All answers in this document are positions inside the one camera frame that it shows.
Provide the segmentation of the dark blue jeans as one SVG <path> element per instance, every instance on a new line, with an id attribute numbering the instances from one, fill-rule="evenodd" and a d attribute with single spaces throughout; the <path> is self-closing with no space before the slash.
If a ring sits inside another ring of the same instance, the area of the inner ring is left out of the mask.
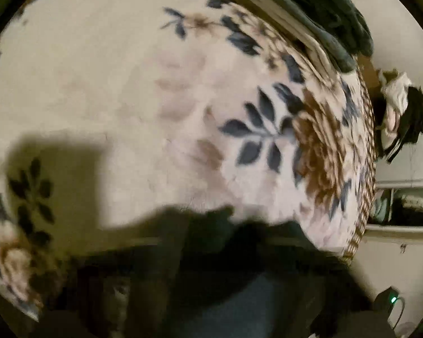
<path id="1" fill-rule="evenodd" d="M 310 279 L 263 273 L 217 301 L 194 305 L 186 295 L 168 310 L 161 337 L 309 337 L 322 311 L 321 287 Z"/>

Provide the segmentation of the brown checkered blanket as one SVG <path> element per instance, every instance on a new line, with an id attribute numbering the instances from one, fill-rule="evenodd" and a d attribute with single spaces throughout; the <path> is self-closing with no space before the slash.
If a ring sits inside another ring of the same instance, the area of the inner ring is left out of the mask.
<path id="1" fill-rule="evenodd" d="M 363 168 L 362 178 L 359 182 L 359 216 L 355 223 L 355 229 L 351 234 L 346 248 L 342 254 L 342 261 L 350 265 L 359 248 L 362 237 L 366 231 L 369 211 L 375 198 L 375 160 L 378 152 L 375 148 L 375 118 L 372 102 L 369 97 L 366 82 L 362 77 L 362 70 L 356 69 L 359 84 L 361 86 L 362 113 L 364 125 L 367 131 L 367 161 Z"/>

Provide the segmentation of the floral white bed blanket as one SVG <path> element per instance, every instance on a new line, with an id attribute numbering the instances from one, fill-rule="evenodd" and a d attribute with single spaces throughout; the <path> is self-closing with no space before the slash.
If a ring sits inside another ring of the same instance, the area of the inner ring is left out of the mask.
<path id="1" fill-rule="evenodd" d="M 294 220 L 342 255 L 356 69 L 321 75 L 235 0 L 25 0 L 0 32 L 0 294 L 38 319 L 75 258 L 171 206 Z"/>

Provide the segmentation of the chair piled with clothes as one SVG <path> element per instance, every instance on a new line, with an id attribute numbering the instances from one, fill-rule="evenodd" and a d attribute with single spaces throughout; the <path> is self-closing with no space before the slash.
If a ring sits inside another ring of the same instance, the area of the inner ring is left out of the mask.
<path id="1" fill-rule="evenodd" d="M 423 92 L 406 72 L 378 70 L 377 76 L 379 86 L 371 96 L 376 146 L 379 157 L 392 163 L 423 134 Z"/>

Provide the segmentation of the stack of folded jeans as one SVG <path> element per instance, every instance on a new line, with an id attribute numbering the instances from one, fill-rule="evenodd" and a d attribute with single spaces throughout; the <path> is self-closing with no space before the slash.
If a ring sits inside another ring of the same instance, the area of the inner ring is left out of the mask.
<path id="1" fill-rule="evenodd" d="M 365 18 L 352 0 L 235 0 L 279 30 L 297 37 L 323 76 L 356 69 L 358 55 L 374 51 Z"/>

